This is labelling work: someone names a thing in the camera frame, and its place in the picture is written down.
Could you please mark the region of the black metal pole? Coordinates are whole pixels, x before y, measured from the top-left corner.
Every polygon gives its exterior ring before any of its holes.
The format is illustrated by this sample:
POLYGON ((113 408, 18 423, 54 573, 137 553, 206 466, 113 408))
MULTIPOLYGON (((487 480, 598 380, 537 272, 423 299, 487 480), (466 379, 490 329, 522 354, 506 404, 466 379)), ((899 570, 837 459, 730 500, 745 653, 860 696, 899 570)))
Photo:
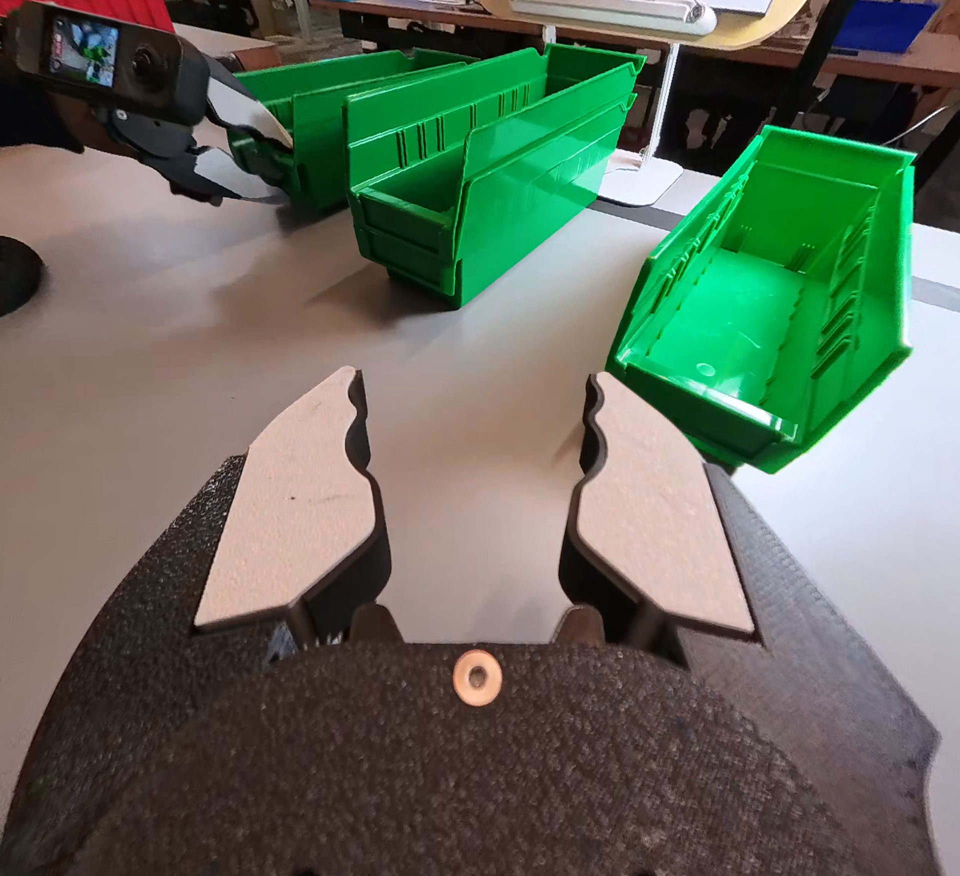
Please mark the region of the black metal pole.
POLYGON ((856 1, 828 0, 793 75, 776 101, 771 118, 773 126, 789 127, 793 124, 856 1))

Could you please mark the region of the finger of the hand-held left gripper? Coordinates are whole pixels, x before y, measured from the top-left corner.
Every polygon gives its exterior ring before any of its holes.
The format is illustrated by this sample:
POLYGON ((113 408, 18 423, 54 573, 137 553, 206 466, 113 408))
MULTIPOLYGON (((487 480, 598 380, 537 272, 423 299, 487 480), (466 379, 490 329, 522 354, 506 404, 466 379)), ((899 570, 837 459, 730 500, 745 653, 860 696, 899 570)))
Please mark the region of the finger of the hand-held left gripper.
POLYGON ((198 146, 169 162, 169 182, 188 196, 218 205, 225 199, 269 206, 287 206, 290 198, 280 188, 241 169, 220 148, 198 146))
POLYGON ((217 126, 242 131, 292 152, 294 140, 282 122, 229 70, 210 70, 205 115, 217 126))

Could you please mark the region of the blue plastic bin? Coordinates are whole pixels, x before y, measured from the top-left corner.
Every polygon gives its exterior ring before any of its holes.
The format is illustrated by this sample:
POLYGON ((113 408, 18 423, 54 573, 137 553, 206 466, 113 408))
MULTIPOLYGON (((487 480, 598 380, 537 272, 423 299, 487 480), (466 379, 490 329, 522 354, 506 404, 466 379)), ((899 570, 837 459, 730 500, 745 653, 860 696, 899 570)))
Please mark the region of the blue plastic bin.
POLYGON ((903 54, 939 8, 930 1, 856 0, 832 46, 838 51, 903 54))

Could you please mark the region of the grey desk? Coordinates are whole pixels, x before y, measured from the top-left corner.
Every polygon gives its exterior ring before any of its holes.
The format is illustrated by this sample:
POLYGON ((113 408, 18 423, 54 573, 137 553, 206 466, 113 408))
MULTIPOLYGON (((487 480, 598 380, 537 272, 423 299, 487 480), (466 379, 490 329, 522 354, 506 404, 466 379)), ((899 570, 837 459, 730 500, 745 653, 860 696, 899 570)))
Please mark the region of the grey desk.
MULTIPOLYGON (((2 152, 2 234, 47 267, 2 318, 2 819, 102 604, 228 457, 341 366, 363 372, 370 471, 408 640, 546 642, 604 365, 651 226, 585 210, 462 310, 391 281, 349 212, 170 194, 130 160, 2 152)), ((958 233, 913 273, 958 288, 958 233)), ((928 811, 958 874, 958 313, 912 300, 913 355, 813 450, 741 492, 942 742, 928 811)))

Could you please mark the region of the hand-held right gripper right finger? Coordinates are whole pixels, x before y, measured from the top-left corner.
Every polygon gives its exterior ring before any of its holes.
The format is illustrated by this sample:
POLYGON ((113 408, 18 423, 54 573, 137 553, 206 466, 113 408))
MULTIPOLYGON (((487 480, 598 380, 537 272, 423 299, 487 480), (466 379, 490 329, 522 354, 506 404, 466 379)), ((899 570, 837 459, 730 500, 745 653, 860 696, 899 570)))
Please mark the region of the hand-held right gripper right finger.
POLYGON ((612 374, 586 381, 582 475, 558 561, 563 593, 597 613, 611 645, 654 648, 678 630, 756 642, 703 459, 612 374))

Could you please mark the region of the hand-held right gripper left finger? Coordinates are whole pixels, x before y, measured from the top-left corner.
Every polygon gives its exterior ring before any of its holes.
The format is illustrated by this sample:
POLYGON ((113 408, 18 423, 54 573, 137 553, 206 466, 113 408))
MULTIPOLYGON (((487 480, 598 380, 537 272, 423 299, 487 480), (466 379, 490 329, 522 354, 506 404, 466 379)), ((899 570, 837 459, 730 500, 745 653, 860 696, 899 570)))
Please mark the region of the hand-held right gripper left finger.
POLYGON ((366 402, 362 371, 342 366, 249 445, 195 630, 281 622, 302 650, 350 637, 392 571, 366 402))

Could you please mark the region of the green plastic storage bin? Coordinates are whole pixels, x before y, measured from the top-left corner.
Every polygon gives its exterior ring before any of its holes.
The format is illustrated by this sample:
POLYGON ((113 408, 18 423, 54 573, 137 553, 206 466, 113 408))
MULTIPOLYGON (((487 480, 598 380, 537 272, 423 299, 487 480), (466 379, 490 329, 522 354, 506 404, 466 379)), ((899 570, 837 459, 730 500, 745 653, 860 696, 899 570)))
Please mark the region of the green plastic storage bin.
POLYGON ((282 189, 295 203, 328 210, 347 200, 345 99, 469 65, 476 58, 417 48, 384 51, 240 72, 237 78, 294 140, 291 152, 231 130, 234 160, 246 172, 282 189))
POLYGON ((644 262, 606 370, 775 474, 911 356, 914 156, 765 126, 644 262))
POLYGON ((586 206, 646 58, 552 44, 347 98, 346 181, 357 226, 450 267, 492 237, 560 226, 586 206))
POLYGON ((472 301, 587 208, 635 93, 571 90, 351 187, 361 254, 447 306, 472 301))

